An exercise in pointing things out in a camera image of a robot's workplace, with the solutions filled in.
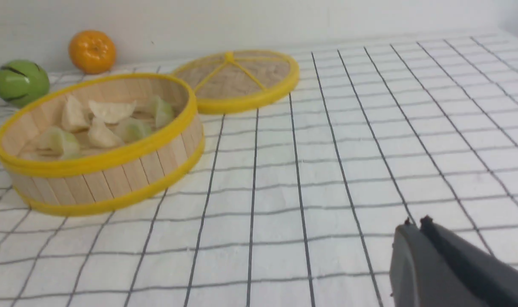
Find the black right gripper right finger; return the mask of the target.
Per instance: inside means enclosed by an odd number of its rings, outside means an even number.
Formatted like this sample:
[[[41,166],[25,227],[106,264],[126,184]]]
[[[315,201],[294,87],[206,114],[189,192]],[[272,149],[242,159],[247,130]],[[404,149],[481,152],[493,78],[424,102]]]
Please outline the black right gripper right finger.
[[[481,249],[475,256],[466,252],[463,245],[444,236],[442,227],[428,215],[420,223],[420,232],[473,296],[487,307],[518,307],[518,270]]]

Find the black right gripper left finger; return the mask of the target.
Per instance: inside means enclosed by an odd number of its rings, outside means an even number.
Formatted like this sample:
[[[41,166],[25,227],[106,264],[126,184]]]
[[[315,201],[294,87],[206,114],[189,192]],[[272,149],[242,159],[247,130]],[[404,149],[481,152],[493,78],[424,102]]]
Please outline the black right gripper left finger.
[[[394,232],[389,279],[396,307],[486,307],[467,289],[419,227]]]

